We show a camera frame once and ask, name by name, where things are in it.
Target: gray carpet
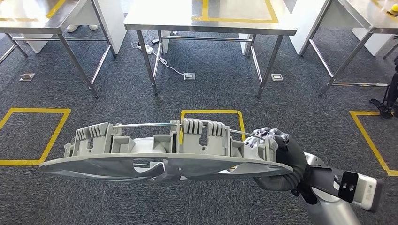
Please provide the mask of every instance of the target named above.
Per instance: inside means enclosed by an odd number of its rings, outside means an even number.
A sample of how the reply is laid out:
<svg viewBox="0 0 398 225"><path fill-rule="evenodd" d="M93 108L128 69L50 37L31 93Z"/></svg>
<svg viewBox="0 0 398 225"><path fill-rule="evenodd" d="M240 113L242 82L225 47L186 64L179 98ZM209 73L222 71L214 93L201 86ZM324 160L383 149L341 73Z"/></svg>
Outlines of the gray carpet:
<svg viewBox="0 0 398 225"><path fill-rule="evenodd" d="M101 32L91 33L81 27L73 34L90 35L101 36ZM272 36L256 39L263 71L275 40ZM327 81L321 62L311 48L303 58L298 57L285 38L273 69L282 73L285 81L269 82L263 98L257 100L254 95L259 84L254 64L251 58L241 56L239 44L175 40L166 60L181 72L195 72L197 79L184 81L181 75L160 65L160 92L154 98L142 55L130 45L136 41L135 33L128 32L119 56L106 58L95 83L99 100L91 97L60 43L48 43L39 55L24 46L29 54L26 60L15 51L0 65L0 117L11 107L70 108L72 112L47 158L50 160L63 156L63 145L76 129L91 124L168 122L180 118L180 111L187 109L240 110L247 131L263 126L280 128L296 137L305 151L331 166L383 179L379 211L370 214L354 208L364 225L395 224L397 178L387 176L349 114L350 110L374 111L368 101L382 98L384 90L333 87L319 98L318 89ZM357 44L351 32L337 30L320 30L315 41L333 70ZM6 39L0 41L0 52L5 52L9 44ZM93 74L106 44L70 44L86 72ZM392 70L391 59L384 61L361 50L341 81L388 82ZM18 82L18 76L26 72L37 76L32 82ZM236 115L204 117L239 128ZM58 120L58 115L13 115L0 130L1 158L37 157ZM398 169L394 133L398 120L360 120L389 167ZM165 130L132 129L129 135L154 132ZM253 180L108 183L58 178L40 173L35 166L1 166L0 224L306 225L310 221L298 198L289 192L261 190Z"/></svg>

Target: stainless steel table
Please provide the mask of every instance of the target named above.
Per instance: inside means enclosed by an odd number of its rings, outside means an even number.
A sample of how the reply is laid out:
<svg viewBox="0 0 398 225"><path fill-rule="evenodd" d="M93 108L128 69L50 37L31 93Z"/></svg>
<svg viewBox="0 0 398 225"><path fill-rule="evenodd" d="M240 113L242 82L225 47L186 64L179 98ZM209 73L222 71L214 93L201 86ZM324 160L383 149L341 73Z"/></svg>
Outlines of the stainless steel table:
<svg viewBox="0 0 398 225"><path fill-rule="evenodd" d="M0 58L0 63L11 54L14 49L22 50L16 41L61 41L66 51L75 64L80 76L87 84L90 92L96 98L98 94L93 86L94 81L102 67L109 50L115 55L110 44L101 17L98 13L98 0L90 0L98 21L105 34L105 38L71 38L64 37L62 32L69 24L69 20L76 16L88 0L2 0L0 1L0 33L5 33L13 43L13 46ZM55 34L58 37L51 38L22 38L12 37L10 33L22 34ZM108 47L103 54L93 78L90 80L70 48L68 41L107 41Z"/></svg>
<svg viewBox="0 0 398 225"><path fill-rule="evenodd" d="M260 97L271 73L283 37L294 35L297 31L283 0L132 0L129 13L124 20L124 26L127 30L137 31L141 46L145 46L142 30L158 31L160 43L153 72L146 49L142 48L155 95L158 94L155 79L162 49L162 39L250 43L246 56L253 55L260 81L257 97ZM162 30L246 33L252 35L248 39L162 36ZM257 34L278 36L264 75L260 73L253 47Z"/></svg>
<svg viewBox="0 0 398 225"><path fill-rule="evenodd" d="M321 55L319 49L315 45L313 38L318 30L323 18L328 12L328 9L332 1L337 1L341 4L348 13L358 22L360 26L367 29L366 35L360 41L360 43L355 47L353 52L348 56L344 63L339 67L339 69L332 73L325 59ZM389 10L391 6L396 3L396 1L387 1L388 5L386 9ZM386 10L383 9L384 0L327 0L323 5L322 12L317 18L316 23L312 27L311 33L306 40L306 44L303 50L299 53L301 56L304 55L309 45L311 45L322 64L326 68L330 80L328 84L321 90L320 96L323 96L331 86L345 86L345 87L387 87L388 84L384 83L348 83L348 82L336 82L336 79L343 74L344 69L353 60L355 55L364 46L364 44L369 40L373 34L396 34L398 32L398 18L387 14Z"/></svg>

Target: white shoe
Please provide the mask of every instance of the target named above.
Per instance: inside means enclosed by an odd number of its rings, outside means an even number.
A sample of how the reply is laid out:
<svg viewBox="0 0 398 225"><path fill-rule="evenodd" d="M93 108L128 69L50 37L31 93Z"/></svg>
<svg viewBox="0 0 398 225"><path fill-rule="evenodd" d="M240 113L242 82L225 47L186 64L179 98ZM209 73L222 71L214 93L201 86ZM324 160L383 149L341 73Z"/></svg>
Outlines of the white shoe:
<svg viewBox="0 0 398 225"><path fill-rule="evenodd" d="M66 32L68 32L68 33L75 32L75 30L76 30L78 27L80 27L80 25L69 25L69 26L66 28Z"/></svg>
<svg viewBox="0 0 398 225"><path fill-rule="evenodd" d="M90 28L90 30L97 30L98 29L97 25L90 25L88 27Z"/></svg>

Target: table top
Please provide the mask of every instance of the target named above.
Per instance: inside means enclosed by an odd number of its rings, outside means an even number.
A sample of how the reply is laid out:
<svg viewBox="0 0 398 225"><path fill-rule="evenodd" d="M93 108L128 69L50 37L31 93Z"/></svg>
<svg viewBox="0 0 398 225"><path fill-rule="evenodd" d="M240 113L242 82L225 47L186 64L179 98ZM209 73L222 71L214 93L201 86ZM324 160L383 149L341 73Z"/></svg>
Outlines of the table top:
<svg viewBox="0 0 398 225"><path fill-rule="evenodd" d="M87 0L0 0L0 33L59 34Z"/></svg>
<svg viewBox="0 0 398 225"><path fill-rule="evenodd" d="M398 17L387 13L398 0L338 0L365 28L374 33L397 33Z"/></svg>
<svg viewBox="0 0 398 225"><path fill-rule="evenodd" d="M127 30L294 35L283 0L131 0Z"/></svg>

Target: black tripod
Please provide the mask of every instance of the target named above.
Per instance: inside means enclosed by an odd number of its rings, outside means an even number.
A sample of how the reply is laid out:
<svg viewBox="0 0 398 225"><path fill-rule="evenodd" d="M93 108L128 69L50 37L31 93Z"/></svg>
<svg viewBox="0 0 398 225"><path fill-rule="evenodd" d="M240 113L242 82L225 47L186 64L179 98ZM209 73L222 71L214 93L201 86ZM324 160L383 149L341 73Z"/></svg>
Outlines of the black tripod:
<svg viewBox="0 0 398 225"><path fill-rule="evenodd" d="M394 116L398 118L398 56L394 60L395 74L391 83L387 86L383 101L380 102L372 98L369 102L374 104L380 110L380 116L384 119L391 119L391 110L394 109Z"/></svg>

